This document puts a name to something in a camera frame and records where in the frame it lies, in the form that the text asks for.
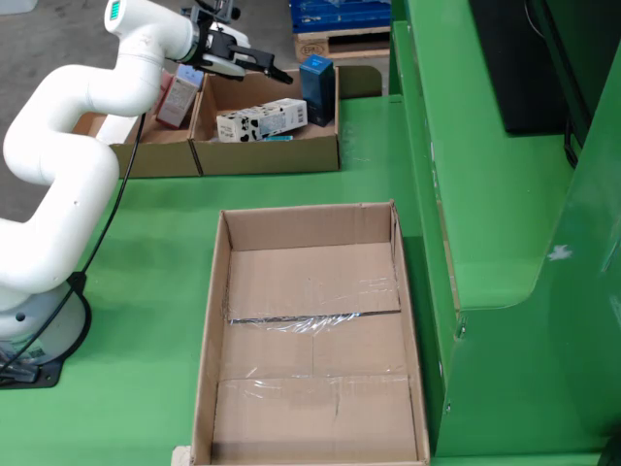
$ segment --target green table surface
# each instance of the green table surface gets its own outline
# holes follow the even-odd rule
[[[565,201],[563,137],[512,137],[469,0],[407,0],[461,307],[525,299]]]
[[[0,464],[168,465],[190,444],[220,210],[395,199],[420,235],[400,97],[343,102],[341,124],[339,173],[130,182],[60,384],[0,394]]]
[[[434,458],[433,466],[596,466],[596,454]]]

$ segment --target blue product box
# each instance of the blue product box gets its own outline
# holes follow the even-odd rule
[[[177,76],[188,81],[189,83],[193,83],[200,89],[203,84],[203,77],[205,76],[205,73],[195,70],[190,65],[179,65],[179,68],[177,69]]]
[[[336,81],[334,63],[311,55],[300,66],[302,96],[307,101],[309,123],[326,126],[334,119]]]

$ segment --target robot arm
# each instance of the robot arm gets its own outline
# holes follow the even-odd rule
[[[274,67],[272,55],[254,57],[262,52],[249,49],[243,34],[204,18],[197,24],[148,0],[110,0],[105,24],[120,39],[115,68],[71,65],[55,70],[7,132],[9,168],[26,182],[50,188],[25,223],[0,218],[0,312],[71,275],[114,191],[114,152],[93,138],[71,134],[81,115],[145,113],[158,96],[166,58],[233,79],[250,68],[290,80]],[[212,52],[212,45],[221,43],[218,39],[226,44]],[[248,55],[255,62],[245,61]]]

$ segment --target open cardboard box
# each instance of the open cardboard box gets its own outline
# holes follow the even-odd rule
[[[154,114],[147,115],[131,178],[201,176],[199,165],[188,141],[190,115],[185,118],[180,129],[171,129],[159,123],[155,120]],[[86,114],[76,124],[74,133],[95,137],[105,119],[104,115]],[[111,145],[118,158],[121,176],[127,170],[139,123],[140,119],[127,136],[125,144]]]
[[[336,117],[325,128],[309,124],[286,133],[293,141],[257,143],[219,143],[218,114],[273,102],[285,97],[302,99],[299,70],[288,72],[293,84],[279,83],[262,73],[248,73],[242,82],[206,75],[203,89],[193,110],[179,130],[170,129],[147,116],[138,156],[131,178],[201,177],[258,173],[325,172],[340,169],[340,100],[381,95],[381,73],[371,66],[337,68]],[[105,116],[84,115],[74,133],[96,136]],[[125,144],[111,148],[120,164],[121,176],[127,169],[138,122]]]
[[[191,464],[429,462],[392,203],[220,215]]]
[[[190,143],[205,175],[337,171],[340,101],[381,95],[381,74],[370,66],[337,67],[336,116],[325,127],[309,124],[289,131],[292,141],[257,143],[212,142],[216,117],[283,98],[302,99],[300,71],[287,71],[293,84],[279,83],[262,73],[248,73],[242,82],[207,76],[196,101]]]

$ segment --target green workbench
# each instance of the green workbench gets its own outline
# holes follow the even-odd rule
[[[167,465],[190,444],[222,209],[395,199],[415,259],[401,98],[343,101],[341,124],[340,173],[131,181],[89,272],[88,338],[56,388],[2,393],[1,464]]]
[[[191,439],[218,212],[389,199],[433,464],[597,464],[621,414],[621,93],[573,172],[560,137],[505,134],[468,0],[393,11],[391,94],[342,102],[339,173],[129,183],[60,384],[2,393],[1,464],[170,464]],[[547,260],[559,245],[572,260]]]

